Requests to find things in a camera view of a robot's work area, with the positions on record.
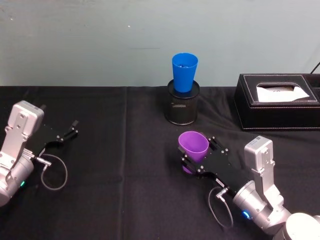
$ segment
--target table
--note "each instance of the table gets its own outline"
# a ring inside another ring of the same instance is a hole
[[[0,239],[272,239],[234,206],[234,228],[222,231],[215,222],[207,205],[214,184],[181,169],[178,136],[188,130],[214,134],[237,168],[249,141],[270,138],[284,205],[292,213],[320,214],[319,132],[243,132],[234,91],[202,87],[197,121],[176,126],[163,114],[165,87],[0,87],[1,141],[12,105],[22,99],[45,104],[43,123],[56,129],[79,120],[78,138],[59,155],[69,171],[66,187],[46,190],[36,164],[26,185],[0,208]],[[222,206],[214,207],[227,222]]]

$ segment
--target tissue box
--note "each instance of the tissue box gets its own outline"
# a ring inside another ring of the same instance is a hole
[[[320,102],[312,85],[319,74],[240,74],[234,103],[245,131],[320,130]],[[257,87],[300,87],[308,97],[287,102],[259,102]]]

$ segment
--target wall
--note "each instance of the wall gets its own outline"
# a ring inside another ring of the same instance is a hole
[[[201,86],[310,72],[318,0],[0,0],[0,84],[160,86],[199,58]]]

